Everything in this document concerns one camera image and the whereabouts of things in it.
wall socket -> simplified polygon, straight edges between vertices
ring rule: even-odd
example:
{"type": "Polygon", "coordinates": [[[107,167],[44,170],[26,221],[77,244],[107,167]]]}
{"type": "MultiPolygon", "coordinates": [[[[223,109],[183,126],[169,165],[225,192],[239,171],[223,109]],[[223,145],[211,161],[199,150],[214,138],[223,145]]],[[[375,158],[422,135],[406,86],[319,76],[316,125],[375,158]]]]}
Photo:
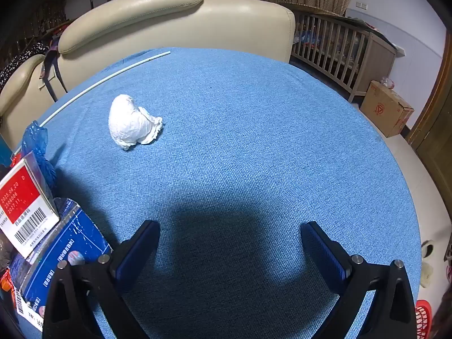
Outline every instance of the wall socket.
{"type": "Polygon", "coordinates": [[[356,2],[356,7],[359,7],[361,9],[367,10],[367,4],[366,3],[356,2]]]}

red label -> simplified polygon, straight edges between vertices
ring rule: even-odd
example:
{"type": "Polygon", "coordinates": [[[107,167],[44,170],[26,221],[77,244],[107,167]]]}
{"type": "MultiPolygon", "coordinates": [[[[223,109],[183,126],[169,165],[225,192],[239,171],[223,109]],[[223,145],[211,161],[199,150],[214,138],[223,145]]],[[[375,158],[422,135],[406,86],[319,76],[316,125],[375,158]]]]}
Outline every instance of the red label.
{"type": "Polygon", "coordinates": [[[375,112],[378,115],[381,115],[384,112],[384,110],[385,110],[385,106],[382,103],[378,103],[377,107],[375,107],[375,112]]]}
{"type": "Polygon", "coordinates": [[[26,167],[22,166],[0,189],[0,205],[14,223],[38,196],[38,189],[26,167]]]}

blue gripper pad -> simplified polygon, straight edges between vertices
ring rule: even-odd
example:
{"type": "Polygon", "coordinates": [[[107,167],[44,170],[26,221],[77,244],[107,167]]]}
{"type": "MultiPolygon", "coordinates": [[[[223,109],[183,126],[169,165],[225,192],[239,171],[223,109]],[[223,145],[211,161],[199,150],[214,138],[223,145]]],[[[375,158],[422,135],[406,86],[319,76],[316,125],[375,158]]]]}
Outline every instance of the blue gripper pad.
{"type": "Polygon", "coordinates": [[[330,240],[316,222],[301,226],[301,240],[303,249],[316,264],[329,290],[342,295],[352,269],[349,254],[338,242],[330,240]]]}
{"type": "Polygon", "coordinates": [[[144,221],[130,240],[113,251],[110,273],[119,294],[131,290],[146,261],[157,251],[159,239],[160,224],[144,221]]]}

blue box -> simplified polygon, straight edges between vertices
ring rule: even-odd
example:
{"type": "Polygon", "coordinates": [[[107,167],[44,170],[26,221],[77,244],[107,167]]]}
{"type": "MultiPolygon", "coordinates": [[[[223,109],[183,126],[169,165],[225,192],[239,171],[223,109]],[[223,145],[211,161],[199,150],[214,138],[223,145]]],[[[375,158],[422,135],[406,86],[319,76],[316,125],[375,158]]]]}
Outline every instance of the blue box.
{"type": "Polygon", "coordinates": [[[71,265],[80,265],[112,252],[99,229],[76,202],[67,198],[54,201],[60,222],[26,259],[17,254],[10,265],[14,286],[41,317],[58,262],[66,260],[71,265]]]}

black strap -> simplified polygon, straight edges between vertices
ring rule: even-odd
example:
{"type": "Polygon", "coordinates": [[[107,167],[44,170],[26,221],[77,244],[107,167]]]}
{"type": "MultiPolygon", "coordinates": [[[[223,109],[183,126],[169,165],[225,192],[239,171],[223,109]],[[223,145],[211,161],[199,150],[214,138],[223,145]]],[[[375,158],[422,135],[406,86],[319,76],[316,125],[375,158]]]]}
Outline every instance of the black strap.
{"type": "Polygon", "coordinates": [[[53,91],[52,86],[49,82],[49,73],[50,68],[53,66],[55,69],[55,76],[60,81],[60,84],[62,85],[64,91],[67,93],[66,86],[64,85],[63,79],[61,77],[60,69],[58,68],[58,45],[52,45],[52,47],[47,51],[46,57],[44,58],[44,62],[42,63],[42,69],[41,69],[41,78],[44,84],[46,85],[47,90],[49,91],[50,96],[52,97],[53,101],[57,101],[58,98],[53,91]]]}

